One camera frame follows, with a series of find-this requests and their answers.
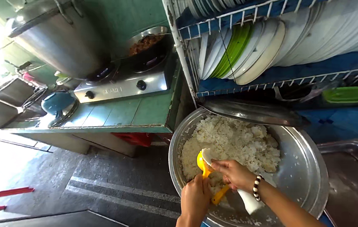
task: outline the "bracelet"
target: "bracelet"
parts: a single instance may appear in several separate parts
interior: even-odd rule
[[[257,193],[258,191],[257,187],[259,186],[261,180],[264,180],[263,176],[262,175],[257,176],[253,185],[253,195],[257,201],[260,201],[260,196]]]

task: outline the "right hand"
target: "right hand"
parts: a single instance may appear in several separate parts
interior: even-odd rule
[[[256,175],[250,172],[245,166],[242,166],[235,160],[211,160],[211,167],[222,173],[224,183],[228,184],[232,190],[242,189],[253,193],[253,184]]]

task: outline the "blue shelf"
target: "blue shelf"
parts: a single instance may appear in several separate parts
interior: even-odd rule
[[[347,71],[358,69],[358,52],[342,54],[334,56],[333,58],[320,61],[317,63],[310,63],[304,65],[293,65],[289,67],[271,67],[267,69],[256,80],[247,85],[237,85],[233,80],[229,79],[217,79],[211,78],[207,80],[201,80],[199,90],[197,92],[198,97],[208,95],[220,95],[227,93],[234,93],[244,91],[250,88],[264,88],[264,84],[270,84],[272,87],[274,82],[281,82],[284,80],[293,80],[295,83],[300,83],[303,77],[329,74],[339,71]],[[355,76],[357,72],[353,72],[350,76]],[[340,74],[337,78],[343,78],[346,74]],[[326,80],[333,79],[333,76],[329,76]],[[303,83],[308,83],[310,80],[304,80]]]
[[[308,7],[312,4],[313,1],[314,0],[302,0],[299,8]],[[316,0],[315,2],[318,3],[318,2],[324,2],[324,1],[326,1],[326,0]],[[255,5],[267,3],[267,2],[269,2],[269,1],[267,1],[267,0],[247,1],[245,4],[238,5],[235,8],[228,8],[227,10],[220,12],[220,14],[211,16],[211,18],[216,18],[216,17],[219,17],[220,15],[224,15],[226,13],[235,12],[237,10],[242,10],[242,9],[250,7],[250,6],[255,6]],[[272,8],[270,10],[270,17],[277,17],[281,14],[284,2],[285,2],[285,0],[278,0],[276,2],[273,2]],[[283,13],[295,11],[295,9],[297,8],[298,2],[299,2],[299,0],[288,0]],[[260,6],[258,8],[257,16],[267,16],[269,7],[270,7],[270,4]],[[254,8],[245,10],[245,17],[248,15],[253,15],[254,12],[255,12]],[[189,39],[190,35],[189,35],[188,29],[186,28],[187,26],[190,26],[189,27],[190,34],[191,34],[192,38],[194,38],[199,35],[199,29],[198,29],[197,23],[206,21],[207,19],[211,19],[211,18],[196,19],[193,17],[192,13],[190,12],[190,9],[187,7],[183,11],[181,16],[179,18],[177,18],[176,25],[180,30],[182,38]],[[242,19],[242,11],[232,14],[232,25],[236,24],[241,19]],[[229,15],[221,18],[221,27],[222,28],[228,28],[230,23],[231,23],[231,18]],[[218,25],[219,25],[218,19],[210,21],[210,27],[211,27],[212,31],[218,30],[218,27],[219,27]],[[209,31],[208,23],[200,23],[199,26],[200,26],[200,33]]]

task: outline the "cooked food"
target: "cooked food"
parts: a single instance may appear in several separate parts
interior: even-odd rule
[[[189,181],[202,170],[196,158],[202,148],[210,148],[218,159],[237,160],[250,171],[271,178],[280,162],[277,141],[267,133],[264,125],[238,121],[232,118],[209,115],[196,124],[192,137],[183,145],[180,160],[183,175]],[[222,174],[209,176],[212,192],[224,185]]]
[[[156,44],[161,39],[163,39],[164,36],[165,35],[160,35],[160,36],[150,35],[150,36],[146,36],[146,37],[142,38],[141,40],[139,40],[137,43],[133,44],[130,47],[129,56],[136,55],[136,54],[140,53],[141,51],[144,51],[144,50],[150,48],[152,45]]]

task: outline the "white dish rack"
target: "white dish rack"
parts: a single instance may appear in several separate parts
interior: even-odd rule
[[[351,70],[343,70],[343,71],[335,71],[331,73],[326,74],[320,74],[320,75],[310,75],[306,77],[297,77],[292,78],[289,80],[273,80],[268,83],[262,83],[262,84],[253,84],[253,85],[244,85],[244,86],[237,86],[236,88],[230,88],[230,89],[220,89],[220,90],[209,90],[209,91],[199,91],[199,84],[200,79],[198,75],[198,67],[199,67],[199,52],[200,52],[200,38],[201,34],[203,33],[200,29],[201,25],[207,24],[208,25],[208,31],[209,34],[211,34],[212,31],[212,23],[217,23],[218,21],[218,28],[221,29],[221,21],[224,18],[229,17],[229,27],[232,28],[235,24],[241,24],[252,21],[253,23],[256,22],[258,19],[265,19],[269,18],[272,14],[272,6],[274,3],[282,2],[282,9],[280,12],[280,15],[284,13],[284,10],[286,9],[287,3],[291,2],[291,0],[268,0],[266,2],[248,6],[241,9],[236,9],[234,11],[224,13],[222,15],[216,16],[214,18],[208,18],[203,21],[183,26],[181,28],[178,28],[176,25],[176,19],[179,18],[179,16],[183,13],[183,11],[187,8],[187,4],[185,0],[162,0],[162,4],[165,9],[166,17],[168,18],[168,22],[170,25],[170,29],[172,31],[172,36],[175,42],[175,46],[177,49],[177,53],[179,55],[180,62],[183,67],[183,72],[186,77],[187,84],[190,89],[190,93],[192,95],[194,104],[197,103],[198,98],[203,96],[209,96],[209,95],[221,95],[221,94],[229,94],[229,93],[235,93],[235,92],[242,92],[242,91],[248,91],[251,89],[267,89],[267,88],[274,88],[275,86],[282,87],[283,85],[293,85],[294,83],[302,84],[302,83],[316,83],[316,82],[322,82],[326,78],[329,79],[329,81],[333,81],[337,78],[347,79],[349,77],[353,77],[354,81],[358,80],[358,69],[351,69]],[[298,0],[295,6],[288,6],[293,7],[293,11],[295,13],[298,12],[298,10],[301,7],[301,3],[303,0]],[[309,7],[312,7],[317,0],[311,0],[311,3]],[[254,10],[254,13],[250,15],[249,13],[246,14],[246,12],[250,12],[251,10]],[[238,23],[233,24],[233,15],[242,13],[241,20],[238,21]],[[198,34],[194,35],[194,32],[191,32],[191,28],[194,28],[194,26],[197,27]],[[188,37],[182,38],[183,32],[186,31],[188,33]]]

